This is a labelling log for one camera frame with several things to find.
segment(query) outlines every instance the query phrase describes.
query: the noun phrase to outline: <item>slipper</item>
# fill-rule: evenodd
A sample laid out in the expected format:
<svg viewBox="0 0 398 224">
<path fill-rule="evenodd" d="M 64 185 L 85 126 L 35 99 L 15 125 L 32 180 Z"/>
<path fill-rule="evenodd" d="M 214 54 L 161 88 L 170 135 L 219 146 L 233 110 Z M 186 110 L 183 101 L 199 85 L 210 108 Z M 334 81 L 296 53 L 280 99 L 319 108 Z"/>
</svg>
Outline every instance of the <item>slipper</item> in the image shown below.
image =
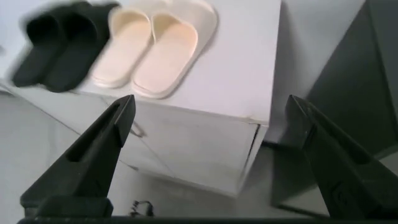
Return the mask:
<svg viewBox="0 0 398 224">
<path fill-rule="evenodd" d="M 65 50 L 56 59 L 42 84 L 52 92 L 76 88 L 109 39 L 108 14 L 116 3 L 80 7 L 63 24 L 67 34 Z"/>
<path fill-rule="evenodd" d="M 132 76 L 132 89 L 146 97 L 169 95 L 214 34 L 218 18 L 202 0 L 174 1 L 152 16 L 154 45 Z"/>
<path fill-rule="evenodd" d="M 116 88 L 129 81 L 131 70 L 153 42 L 150 14 L 165 6 L 164 1 L 141 1 L 110 13 L 111 40 L 90 71 L 96 85 Z"/>
<path fill-rule="evenodd" d="M 36 85 L 42 81 L 65 48 L 66 35 L 62 27 L 65 16 L 75 8 L 87 5 L 87 2 L 77 2 L 58 6 L 28 21 L 25 31 L 32 48 L 12 76 L 16 87 Z"/>
</svg>

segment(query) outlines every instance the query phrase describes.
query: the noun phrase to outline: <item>white wall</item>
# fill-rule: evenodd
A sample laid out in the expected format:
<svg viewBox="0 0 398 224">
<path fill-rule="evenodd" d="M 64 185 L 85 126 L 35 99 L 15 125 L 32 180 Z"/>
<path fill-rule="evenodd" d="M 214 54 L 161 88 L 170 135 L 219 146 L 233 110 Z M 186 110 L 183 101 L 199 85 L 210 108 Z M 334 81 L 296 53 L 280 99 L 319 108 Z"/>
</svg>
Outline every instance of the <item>white wall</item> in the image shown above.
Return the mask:
<svg viewBox="0 0 398 224">
<path fill-rule="evenodd" d="M 281 137 L 287 97 L 307 95 L 363 2 L 283 0 L 270 130 L 265 140 Z"/>
</svg>

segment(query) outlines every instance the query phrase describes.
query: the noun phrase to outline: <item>gray floor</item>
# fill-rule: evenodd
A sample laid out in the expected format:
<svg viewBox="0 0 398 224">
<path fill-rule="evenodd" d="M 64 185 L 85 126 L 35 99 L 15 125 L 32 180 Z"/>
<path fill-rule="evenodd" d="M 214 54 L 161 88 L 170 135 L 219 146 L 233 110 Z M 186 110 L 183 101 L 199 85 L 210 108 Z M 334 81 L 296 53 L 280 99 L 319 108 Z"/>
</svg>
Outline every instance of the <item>gray floor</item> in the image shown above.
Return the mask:
<svg viewBox="0 0 398 224">
<path fill-rule="evenodd" d="M 0 95 L 0 223 L 23 216 L 20 195 L 78 135 L 24 100 Z M 127 215 L 133 200 L 150 200 L 159 217 L 303 217 L 269 206 L 270 150 L 260 150 L 237 199 L 140 174 L 118 163 L 108 197 L 114 215 Z"/>
</svg>

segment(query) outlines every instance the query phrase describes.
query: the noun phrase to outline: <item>white cabinet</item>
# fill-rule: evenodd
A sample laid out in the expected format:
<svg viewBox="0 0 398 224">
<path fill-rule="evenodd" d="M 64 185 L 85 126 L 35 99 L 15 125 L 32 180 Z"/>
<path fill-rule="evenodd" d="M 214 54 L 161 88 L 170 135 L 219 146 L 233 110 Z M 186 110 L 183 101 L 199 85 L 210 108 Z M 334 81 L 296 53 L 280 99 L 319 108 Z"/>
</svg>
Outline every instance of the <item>white cabinet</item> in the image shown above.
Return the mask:
<svg viewBox="0 0 398 224">
<path fill-rule="evenodd" d="M 207 1 L 220 19 L 216 35 L 167 98 L 140 97 L 130 85 L 101 88 L 90 78 L 73 90 L 76 94 L 50 93 L 37 87 L 11 87 L 11 91 L 79 134 L 106 109 L 102 98 L 111 104 L 133 94 L 137 113 L 121 161 L 237 195 L 269 124 L 280 0 Z M 20 19 L 12 15 L 7 21 Z M 12 34 L 22 37 L 20 31 Z M 6 70 L 19 60 L 23 45 L 29 46 L 22 38 L 7 44 L 7 54 L 0 61 L 3 85 L 9 81 Z"/>
<path fill-rule="evenodd" d="M 146 153 L 159 158 L 158 166 L 166 166 L 177 179 L 236 195 L 257 127 L 213 114 L 136 102 L 132 130 L 140 138 L 131 134 L 128 141 L 136 148 L 144 144 Z M 123 151 L 120 160 L 133 164 L 134 153 Z M 152 167 L 153 161 L 145 157 L 137 162 Z"/>
<path fill-rule="evenodd" d="M 170 169 L 138 137 L 129 134 L 122 148 L 119 160 L 129 167 L 151 174 L 174 177 Z"/>
</svg>

